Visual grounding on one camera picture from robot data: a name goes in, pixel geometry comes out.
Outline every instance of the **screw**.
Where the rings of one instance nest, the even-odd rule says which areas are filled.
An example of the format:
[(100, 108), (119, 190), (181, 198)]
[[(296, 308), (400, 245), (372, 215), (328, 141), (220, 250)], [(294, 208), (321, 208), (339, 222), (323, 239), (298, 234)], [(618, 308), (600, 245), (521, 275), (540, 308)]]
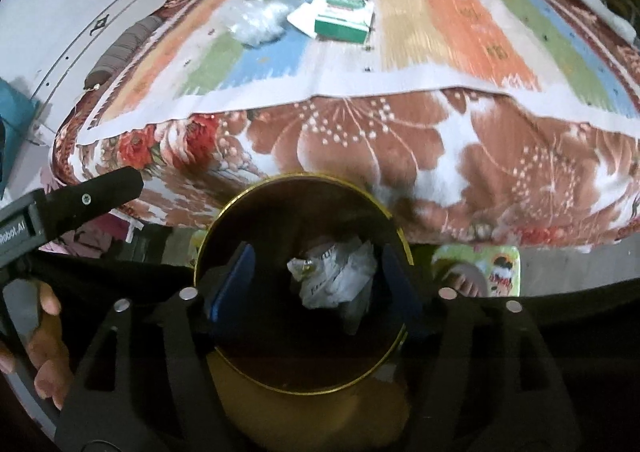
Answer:
[(183, 301), (190, 301), (191, 299), (195, 299), (198, 294), (198, 290), (193, 288), (193, 286), (189, 286), (189, 288), (183, 288), (180, 290), (180, 298)]
[(453, 299), (458, 296), (458, 292), (453, 288), (440, 288), (438, 290), (438, 295), (440, 295), (440, 298), (445, 301), (453, 301)]
[(129, 309), (129, 306), (131, 306), (129, 299), (120, 299), (119, 301), (116, 301), (116, 303), (113, 305), (113, 308), (118, 313), (122, 313), (123, 311)]
[(507, 301), (506, 307), (512, 313), (520, 313), (522, 311), (522, 304), (518, 301)]

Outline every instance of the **cartoon character print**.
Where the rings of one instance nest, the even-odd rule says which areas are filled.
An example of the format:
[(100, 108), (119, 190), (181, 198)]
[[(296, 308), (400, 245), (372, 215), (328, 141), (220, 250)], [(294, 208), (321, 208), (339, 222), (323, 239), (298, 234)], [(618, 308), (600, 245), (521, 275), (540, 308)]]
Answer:
[(508, 297), (513, 288), (513, 263), (506, 255), (499, 255), (489, 275), (492, 297)]

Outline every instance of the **plastic wrapper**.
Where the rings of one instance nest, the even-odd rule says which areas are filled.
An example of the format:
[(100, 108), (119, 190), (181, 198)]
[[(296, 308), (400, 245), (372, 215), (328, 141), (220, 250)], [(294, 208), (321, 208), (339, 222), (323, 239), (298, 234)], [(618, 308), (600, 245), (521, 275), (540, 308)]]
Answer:
[(236, 41), (257, 48), (284, 35), (294, 8), (287, 0), (242, 0), (233, 4), (224, 21)]
[(293, 285), (300, 287), (303, 306), (336, 309), (350, 335), (357, 332), (369, 309), (377, 266), (373, 245), (357, 237), (315, 247), (306, 259), (291, 259), (287, 264)]

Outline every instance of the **teal bag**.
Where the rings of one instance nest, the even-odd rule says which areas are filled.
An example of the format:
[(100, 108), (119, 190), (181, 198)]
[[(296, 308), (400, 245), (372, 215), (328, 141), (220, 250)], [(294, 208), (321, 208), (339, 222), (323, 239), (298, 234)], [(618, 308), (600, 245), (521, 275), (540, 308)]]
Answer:
[(29, 100), (25, 95), (11, 87), (0, 78), (0, 118), (4, 130), (4, 140), (0, 139), (0, 164), (2, 178), (0, 180), (0, 198), (9, 183), (15, 158), (22, 143), (28, 139), (29, 126), (36, 115), (38, 102)]

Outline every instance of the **bed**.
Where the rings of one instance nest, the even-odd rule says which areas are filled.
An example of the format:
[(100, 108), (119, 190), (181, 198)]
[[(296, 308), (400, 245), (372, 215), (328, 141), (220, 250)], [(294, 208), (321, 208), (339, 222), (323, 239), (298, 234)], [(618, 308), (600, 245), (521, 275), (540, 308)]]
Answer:
[(225, 28), (238, 0), (167, 0), (60, 128), (56, 177), (132, 165), (145, 188), (123, 211), (169, 226), (322, 172), (373, 193), (412, 243), (638, 231), (640, 54), (580, 0), (372, 1), (364, 45), (289, 28), (251, 49)]

